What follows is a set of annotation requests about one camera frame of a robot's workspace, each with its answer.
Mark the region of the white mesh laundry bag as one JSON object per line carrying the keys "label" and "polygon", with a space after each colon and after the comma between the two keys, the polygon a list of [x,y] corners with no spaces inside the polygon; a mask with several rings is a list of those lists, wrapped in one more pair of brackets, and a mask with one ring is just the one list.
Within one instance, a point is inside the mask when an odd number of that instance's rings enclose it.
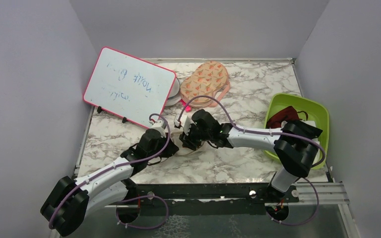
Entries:
{"label": "white mesh laundry bag", "polygon": [[181,131],[171,132],[171,140],[179,148],[179,150],[174,154],[175,157],[196,158],[206,151],[207,144],[205,142],[202,142],[202,144],[196,150],[184,147],[183,143],[179,139],[181,134]]}

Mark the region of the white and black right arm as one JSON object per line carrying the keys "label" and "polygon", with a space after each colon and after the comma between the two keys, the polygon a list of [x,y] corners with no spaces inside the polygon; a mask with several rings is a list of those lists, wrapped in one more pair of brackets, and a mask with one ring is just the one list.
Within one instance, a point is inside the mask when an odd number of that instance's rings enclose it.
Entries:
{"label": "white and black right arm", "polygon": [[196,150],[203,142],[215,148],[253,148],[273,152],[282,167],[272,177],[266,189],[267,197],[274,202],[286,196],[290,186],[300,178],[306,178],[322,148],[316,139],[322,130],[300,120],[289,121],[282,128],[244,128],[232,122],[219,123],[204,109],[191,117],[176,115],[176,128],[183,133],[183,147]]}

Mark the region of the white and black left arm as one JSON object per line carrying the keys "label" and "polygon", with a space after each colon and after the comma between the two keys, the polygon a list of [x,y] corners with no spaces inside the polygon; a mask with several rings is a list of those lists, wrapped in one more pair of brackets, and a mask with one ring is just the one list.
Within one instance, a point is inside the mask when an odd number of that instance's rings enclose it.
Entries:
{"label": "white and black left arm", "polygon": [[150,128],[140,141],[109,165],[80,178],[58,180],[40,209],[49,228],[62,237],[72,234],[93,212],[114,202],[131,203],[136,190],[131,177],[148,166],[149,160],[171,157],[178,148],[170,129]]}

